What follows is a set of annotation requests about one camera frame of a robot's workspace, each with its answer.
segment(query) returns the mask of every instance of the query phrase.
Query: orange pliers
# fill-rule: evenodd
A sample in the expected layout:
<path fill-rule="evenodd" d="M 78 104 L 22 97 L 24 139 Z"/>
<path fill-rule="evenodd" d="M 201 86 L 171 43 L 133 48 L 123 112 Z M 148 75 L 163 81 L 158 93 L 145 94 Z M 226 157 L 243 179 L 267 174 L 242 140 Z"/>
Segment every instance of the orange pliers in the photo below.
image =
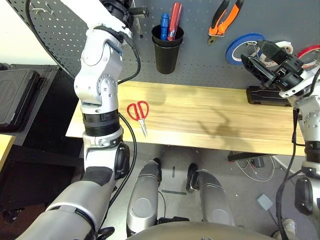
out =
<path fill-rule="evenodd" d="M 237 0 L 235 5 L 233 6 L 229 16 L 226 18 L 226 20 L 219 24 L 221 18 L 225 14 L 228 5 L 230 3 L 230 0 L 223 0 L 220 4 L 219 8 L 215 12 L 211 27 L 209 28 L 209 37 L 208 37 L 208 45 L 210 46 L 213 44 L 217 37 L 223 37 L 225 35 L 225 32 L 227 28 L 232 24 L 232 22 L 236 19 L 242 5 L 244 4 L 245 0 Z"/>

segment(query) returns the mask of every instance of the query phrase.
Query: red scissors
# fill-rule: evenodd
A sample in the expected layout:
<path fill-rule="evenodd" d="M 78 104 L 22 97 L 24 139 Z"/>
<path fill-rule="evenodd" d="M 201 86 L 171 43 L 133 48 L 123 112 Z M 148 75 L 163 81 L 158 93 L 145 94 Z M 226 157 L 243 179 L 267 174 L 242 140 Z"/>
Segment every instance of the red scissors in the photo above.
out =
<path fill-rule="evenodd" d="M 146 113 L 144 113 L 144 110 L 142 108 L 142 104 L 146 105 Z M 134 110 L 134 116 L 131 115 L 130 113 L 130 108 L 133 108 Z M 148 116 L 148 113 L 149 113 L 149 105 L 146 101 L 138 101 L 137 103 L 131 103 L 128 105 L 128 107 L 126 108 L 126 112 L 128 113 L 128 115 L 133 119 L 133 120 L 136 120 L 137 122 L 140 123 L 141 125 L 141 128 L 142 128 L 142 132 L 143 132 L 143 135 L 145 137 L 148 136 L 147 134 L 147 128 L 146 128 L 146 125 L 145 125 L 145 119 L 146 117 Z"/>

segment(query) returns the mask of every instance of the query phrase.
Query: pegboard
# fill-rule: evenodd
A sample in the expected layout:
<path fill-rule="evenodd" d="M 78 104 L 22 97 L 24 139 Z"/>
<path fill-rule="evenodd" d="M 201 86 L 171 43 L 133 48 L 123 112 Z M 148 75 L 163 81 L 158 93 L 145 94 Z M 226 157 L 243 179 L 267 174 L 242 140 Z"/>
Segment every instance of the pegboard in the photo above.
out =
<path fill-rule="evenodd" d="M 7 0 L 26 22 L 25 1 Z M 87 25 L 60 0 L 47 1 L 53 10 L 30 12 L 32 22 L 51 53 L 76 75 L 81 67 L 80 56 L 86 42 Z M 297 54 L 303 48 L 320 43 L 319 0 L 244 0 L 239 15 L 223 38 L 208 46 L 208 29 L 221 0 L 180 0 L 183 11 L 180 26 L 184 30 L 175 71 L 169 75 L 156 69 L 151 30 L 160 23 L 162 13 L 171 14 L 173 0 L 135 0 L 136 6 L 147 6 L 149 18 L 140 18 L 143 38 L 139 37 L 136 21 L 132 32 L 141 58 L 141 72 L 134 79 L 141 82 L 245 89 L 259 82 L 242 66 L 226 62 L 228 46 L 248 33 L 262 34 L 270 41 L 289 41 Z M 235 0 L 230 1 L 226 16 Z M 45 8 L 45 0 L 31 0 L 35 8 Z M 125 45 L 124 66 L 120 79 L 137 69 L 136 59 Z"/>

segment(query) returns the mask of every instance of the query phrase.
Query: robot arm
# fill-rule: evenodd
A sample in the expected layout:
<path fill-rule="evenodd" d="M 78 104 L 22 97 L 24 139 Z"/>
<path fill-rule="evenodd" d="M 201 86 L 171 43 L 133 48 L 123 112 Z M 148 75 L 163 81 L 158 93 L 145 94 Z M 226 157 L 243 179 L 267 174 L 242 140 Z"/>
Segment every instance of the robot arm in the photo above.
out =
<path fill-rule="evenodd" d="M 295 207 L 307 215 L 320 232 L 320 66 L 302 69 L 303 62 L 270 41 L 258 41 L 260 50 L 279 67 L 268 70 L 257 58 L 241 55 L 244 67 L 262 83 L 261 88 L 277 88 L 279 95 L 302 113 L 300 125 L 306 160 L 295 185 Z"/>
<path fill-rule="evenodd" d="M 19 240 L 96 239 L 116 182 L 129 172 L 130 151 L 123 143 L 118 112 L 118 78 L 124 38 L 132 37 L 131 0 L 62 2 L 88 25 L 81 70 L 74 80 L 85 126 L 85 174 L 69 185 Z M 106 8 L 112 9 L 113 15 Z"/>

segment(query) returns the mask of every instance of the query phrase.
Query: black cup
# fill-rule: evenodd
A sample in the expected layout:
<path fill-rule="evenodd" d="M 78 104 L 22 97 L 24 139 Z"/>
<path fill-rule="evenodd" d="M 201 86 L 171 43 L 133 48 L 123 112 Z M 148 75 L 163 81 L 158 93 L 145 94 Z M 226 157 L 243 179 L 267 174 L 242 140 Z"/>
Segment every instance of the black cup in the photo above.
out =
<path fill-rule="evenodd" d="M 154 43 L 156 69 L 161 74 L 171 74 L 176 68 L 178 52 L 182 43 L 184 30 L 178 27 L 175 33 L 175 40 L 166 41 L 160 39 L 161 26 L 157 25 L 152 29 L 152 41 Z"/>

